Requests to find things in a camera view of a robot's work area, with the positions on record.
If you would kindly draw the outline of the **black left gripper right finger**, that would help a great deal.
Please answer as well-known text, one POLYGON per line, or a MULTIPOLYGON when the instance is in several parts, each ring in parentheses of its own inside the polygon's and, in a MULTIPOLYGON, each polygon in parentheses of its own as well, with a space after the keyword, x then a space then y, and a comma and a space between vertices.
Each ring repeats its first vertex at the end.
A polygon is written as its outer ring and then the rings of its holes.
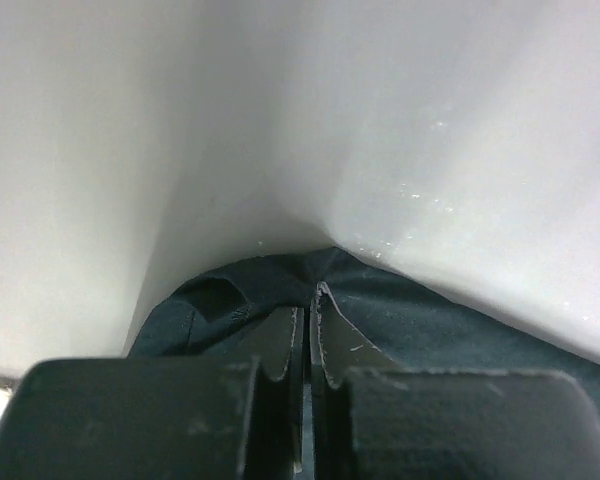
POLYGON ((318 479, 600 479, 600 416, 563 372, 410 368, 325 283, 309 358, 318 479))

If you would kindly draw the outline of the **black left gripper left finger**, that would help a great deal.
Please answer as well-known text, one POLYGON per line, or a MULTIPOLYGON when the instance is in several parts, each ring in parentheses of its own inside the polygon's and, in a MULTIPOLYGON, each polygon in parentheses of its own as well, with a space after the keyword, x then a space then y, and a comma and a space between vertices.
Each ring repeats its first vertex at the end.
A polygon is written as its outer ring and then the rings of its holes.
POLYGON ((281 308, 224 354, 40 363, 0 419, 0 479, 291 479, 303 335, 281 308))

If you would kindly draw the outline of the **black t shirt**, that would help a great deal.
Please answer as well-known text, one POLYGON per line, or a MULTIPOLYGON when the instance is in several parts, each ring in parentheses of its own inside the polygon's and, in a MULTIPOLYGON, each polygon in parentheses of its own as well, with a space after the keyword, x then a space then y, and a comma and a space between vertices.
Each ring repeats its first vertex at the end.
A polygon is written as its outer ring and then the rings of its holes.
POLYGON ((151 311, 130 353, 220 351, 278 307, 308 308, 321 282, 354 326, 411 367, 561 370, 600 412, 600 365, 338 248, 254 257, 186 281, 151 311))

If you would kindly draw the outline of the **clear plastic bin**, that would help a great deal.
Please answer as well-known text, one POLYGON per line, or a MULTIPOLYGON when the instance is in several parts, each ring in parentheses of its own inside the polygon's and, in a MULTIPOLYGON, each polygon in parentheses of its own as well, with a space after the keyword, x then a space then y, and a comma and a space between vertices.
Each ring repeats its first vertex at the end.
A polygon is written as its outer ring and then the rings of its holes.
POLYGON ((600 1, 0 1, 0 374, 332 244, 600 362, 600 1))

